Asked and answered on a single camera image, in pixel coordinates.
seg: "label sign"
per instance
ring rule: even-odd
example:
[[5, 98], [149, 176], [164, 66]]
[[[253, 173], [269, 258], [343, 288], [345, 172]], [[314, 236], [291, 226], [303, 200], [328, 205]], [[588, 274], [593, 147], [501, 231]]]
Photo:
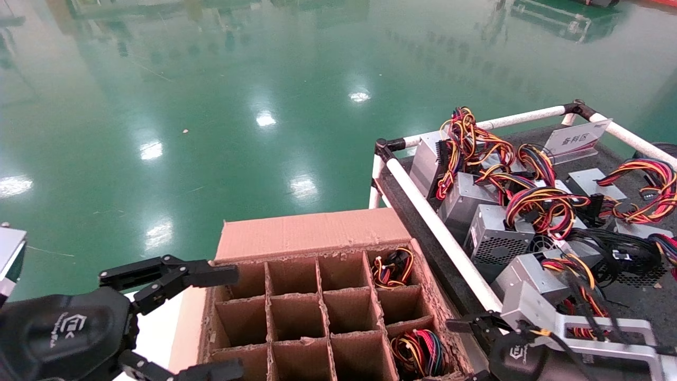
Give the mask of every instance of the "label sign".
[[612, 119], [556, 129], [545, 144], [555, 163], [564, 163], [597, 154], [594, 147]]

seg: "black wire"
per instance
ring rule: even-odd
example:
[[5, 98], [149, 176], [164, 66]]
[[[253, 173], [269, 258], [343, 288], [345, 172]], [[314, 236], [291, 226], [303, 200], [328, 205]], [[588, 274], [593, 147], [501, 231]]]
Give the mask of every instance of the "black wire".
[[598, 237], [611, 249], [616, 249], [619, 252], [626, 252], [630, 255], [647, 260], [646, 265], [642, 265], [642, 261], [637, 260], [630, 263], [630, 266], [625, 269], [628, 273], [645, 275], [661, 266], [661, 253], [658, 251], [656, 245], [648, 239], [642, 239], [635, 237], [634, 235], [614, 233], [599, 228], [589, 228], [586, 230], [590, 235]]
[[577, 241], [587, 245], [594, 251], [598, 252], [604, 258], [604, 263], [607, 265], [607, 271], [601, 273], [598, 269], [593, 271], [593, 276], [595, 281], [599, 284], [599, 287], [606, 287], [616, 281], [618, 275], [620, 274], [621, 267], [618, 264], [616, 258], [613, 256], [611, 248], [605, 244], [601, 239], [596, 235], [591, 235], [589, 232], [593, 229], [581, 229], [581, 228], [572, 228], [571, 232], [567, 236], [567, 241]]

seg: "green epoxy floor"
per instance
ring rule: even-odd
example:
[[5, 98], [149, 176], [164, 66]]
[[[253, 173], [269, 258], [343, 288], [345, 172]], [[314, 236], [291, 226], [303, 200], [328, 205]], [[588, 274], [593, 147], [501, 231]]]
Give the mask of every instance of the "green epoxy floor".
[[582, 98], [677, 142], [675, 13], [540, 1], [583, 18], [529, 0], [4, 1], [0, 220], [30, 234], [14, 299], [211, 258], [224, 219], [364, 208], [374, 140], [455, 106]]

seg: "colorful wires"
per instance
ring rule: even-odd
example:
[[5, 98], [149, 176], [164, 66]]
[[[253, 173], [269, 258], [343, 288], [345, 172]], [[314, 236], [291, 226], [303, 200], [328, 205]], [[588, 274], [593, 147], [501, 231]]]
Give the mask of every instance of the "colorful wires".
[[446, 368], [444, 348], [429, 329], [414, 329], [390, 340], [399, 368], [414, 378], [441, 376]]
[[467, 107], [454, 110], [452, 118], [442, 123], [441, 131], [448, 126], [447, 134], [457, 141], [462, 161], [466, 167], [482, 164], [489, 156], [497, 154], [506, 172], [515, 162], [515, 148], [509, 142], [484, 129], [478, 128], [473, 112]]
[[393, 289], [406, 286], [412, 275], [414, 254], [405, 247], [398, 247], [388, 255], [386, 260], [381, 256], [374, 259], [372, 276], [377, 287]]
[[[515, 219], [522, 216], [533, 224], [538, 234], [547, 234], [555, 239], [564, 239], [573, 228], [576, 214], [574, 207], [590, 203], [587, 197], [571, 195], [563, 190], [544, 186], [521, 190], [506, 206], [506, 225], [515, 227]], [[562, 216], [555, 223], [556, 217]]]
[[[552, 258], [541, 261], [541, 265], [544, 268], [553, 270], [558, 273], [561, 273], [563, 271], [569, 271], [576, 277], [580, 278], [584, 283], [586, 283], [586, 285], [590, 287], [590, 290], [592, 290], [593, 292], [601, 293], [599, 291], [599, 288], [597, 288], [597, 284], [592, 274], [592, 271], [590, 270], [588, 265], [586, 265], [576, 255], [564, 253], [562, 258]], [[588, 293], [588, 291], [584, 287], [577, 287], [576, 291], [580, 293], [582, 300], [590, 305], [594, 316], [609, 317], [608, 312], [595, 302], [595, 299], [592, 297], [592, 295]], [[570, 301], [569, 299], [565, 299], [563, 304], [565, 305], [565, 307], [567, 307], [567, 310], [571, 315], [576, 315], [575, 306], [572, 301]], [[586, 328], [576, 327], [570, 329], [570, 332], [578, 338], [593, 339], [596, 337], [591, 329]]]
[[517, 149], [517, 158], [525, 167], [533, 168], [534, 180], [543, 180], [547, 186], [554, 186], [555, 172], [550, 157], [534, 144], [522, 144]]
[[447, 192], [454, 185], [454, 179], [462, 167], [463, 162], [461, 160], [461, 152], [458, 148], [458, 143], [455, 140], [443, 140], [440, 144], [443, 144], [442, 147], [444, 147], [444, 149], [440, 150], [438, 153], [439, 155], [445, 155], [444, 160], [441, 160], [441, 162], [448, 163], [448, 165], [444, 176], [437, 182], [435, 197], [438, 200], [444, 200], [447, 197]]
[[656, 183], [654, 186], [642, 188], [640, 193], [653, 191], [657, 193], [656, 198], [644, 207], [630, 204], [627, 211], [621, 210], [623, 203], [617, 203], [613, 206], [611, 213], [629, 224], [660, 222], [669, 216], [677, 205], [677, 174], [670, 164], [656, 159], [627, 160], [607, 177], [597, 180], [597, 184], [612, 185], [620, 177], [634, 170], [645, 171]]
[[526, 177], [499, 172], [500, 167], [497, 164], [487, 170], [480, 171], [480, 176], [475, 180], [477, 185], [482, 182], [489, 182], [496, 187], [499, 205], [508, 205], [516, 192], [536, 187], [533, 181]]
[[670, 273], [677, 281], [677, 240], [664, 234], [654, 233], [647, 237], [647, 240], [658, 247], [658, 251], [672, 265]]

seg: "black cable bundle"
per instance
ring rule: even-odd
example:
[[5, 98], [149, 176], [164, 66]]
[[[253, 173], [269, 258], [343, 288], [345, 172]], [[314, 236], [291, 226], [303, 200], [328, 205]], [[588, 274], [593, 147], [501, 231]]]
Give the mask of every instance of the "black cable bundle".
[[[567, 241], [578, 241], [602, 255], [606, 270], [601, 266], [593, 268], [593, 275], [598, 283], [607, 282], [600, 287], [613, 283], [621, 272], [645, 276], [661, 266], [661, 253], [651, 241], [614, 233], [599, 228], [573, 228]], [[632, 260], [617, 259], [614, 254], [625, 254]]]

